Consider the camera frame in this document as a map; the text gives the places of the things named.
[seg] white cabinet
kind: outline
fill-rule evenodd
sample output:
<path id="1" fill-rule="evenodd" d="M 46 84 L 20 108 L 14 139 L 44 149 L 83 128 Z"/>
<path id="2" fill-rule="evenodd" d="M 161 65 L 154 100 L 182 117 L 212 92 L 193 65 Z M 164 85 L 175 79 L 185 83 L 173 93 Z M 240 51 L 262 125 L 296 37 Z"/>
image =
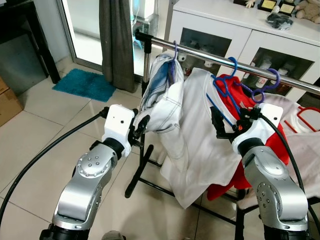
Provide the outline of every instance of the white cabinet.
<path id="1" fill-rule="evenodd" d="M 320 77 L 318 46 L 253 30 L 238 61 L 261 67 L 264 60 L 270 61 L 273 69 L 285 69 L 286 75 L 295 80 L 313 84 Z M 250 88 L 257 88 L 258 77 L 250 75 L 243 78 L 244 74 L 239 71 L 236 75 Z M 305 91 L 280 84 L 272 93 L 284 95 L 296 102 Z"/>
<path id="2" fill-rule="evenodd" d="M 215 21 L 180 11 L 173 11 L 169 41 L 200 49 L 220 57 L 239 58 L 250 36 L 251 29 Z M 193 67 L 203 68 L 215 75 L 230 74 L 228 67 L 214 64 L 206 67 L 204 60 L 187 56 L 180 62 L 184 71 Z"/>

